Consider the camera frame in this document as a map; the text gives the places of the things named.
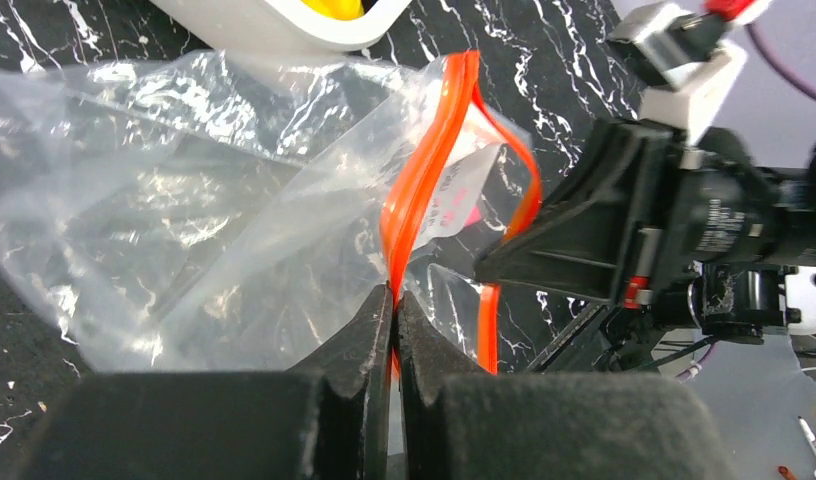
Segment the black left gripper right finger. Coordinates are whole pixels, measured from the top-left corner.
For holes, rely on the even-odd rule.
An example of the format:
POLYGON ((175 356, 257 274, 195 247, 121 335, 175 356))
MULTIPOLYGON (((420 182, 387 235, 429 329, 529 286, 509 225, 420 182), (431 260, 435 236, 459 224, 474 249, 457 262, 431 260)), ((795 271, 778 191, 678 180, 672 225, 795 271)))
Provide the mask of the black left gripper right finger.
POLYGON ((493 375, 397 308, 411 479, 734 479, 714 421, 654 374, 493 375))

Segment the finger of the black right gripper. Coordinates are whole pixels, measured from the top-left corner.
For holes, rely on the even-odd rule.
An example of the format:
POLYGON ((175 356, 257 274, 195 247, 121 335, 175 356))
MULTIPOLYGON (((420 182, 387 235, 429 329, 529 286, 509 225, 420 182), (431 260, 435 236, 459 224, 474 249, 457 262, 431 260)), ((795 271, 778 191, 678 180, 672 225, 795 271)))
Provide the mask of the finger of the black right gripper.
POLYGON ((652 223, 670 130, 652 122, 599 120, 574 170, 535 221, 474 263, 477 281, 523 285, 620 303, 652 223))

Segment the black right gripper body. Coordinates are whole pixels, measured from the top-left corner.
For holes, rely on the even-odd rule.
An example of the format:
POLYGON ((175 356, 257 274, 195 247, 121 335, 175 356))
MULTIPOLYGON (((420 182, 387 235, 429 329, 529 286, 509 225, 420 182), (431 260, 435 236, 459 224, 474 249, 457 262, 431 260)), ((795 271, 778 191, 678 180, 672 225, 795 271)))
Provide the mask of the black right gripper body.
POLYGON ((731 131, 712 129, 701 160, 673 175, 674 195, 647 287, 655 306, 678 295, 706 332, 788 326, 816 332, 816 145, 807 168, 752 163, 731 131))

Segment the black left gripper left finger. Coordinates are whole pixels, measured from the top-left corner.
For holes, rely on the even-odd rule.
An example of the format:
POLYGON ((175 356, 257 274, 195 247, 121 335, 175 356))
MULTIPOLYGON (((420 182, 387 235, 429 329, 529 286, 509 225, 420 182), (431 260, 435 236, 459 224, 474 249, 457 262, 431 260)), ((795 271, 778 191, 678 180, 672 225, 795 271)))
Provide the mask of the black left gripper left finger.
POLYGON ((390 289, 286 371, 97 374, 50 411, 21 479, 382 479, 390 289))

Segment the clear zip top bag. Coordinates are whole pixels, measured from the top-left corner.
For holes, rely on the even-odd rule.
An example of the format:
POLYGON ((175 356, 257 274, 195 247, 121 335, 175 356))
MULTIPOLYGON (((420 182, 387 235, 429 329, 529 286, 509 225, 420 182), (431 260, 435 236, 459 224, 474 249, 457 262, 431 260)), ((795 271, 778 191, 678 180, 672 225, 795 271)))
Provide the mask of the clear zip top bag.
POLYGON ((0 70, 0 269, 102 371, 283 370, 381 284, 494 370, 473 263, 541 178, 479 78, 475 51, 0 70))

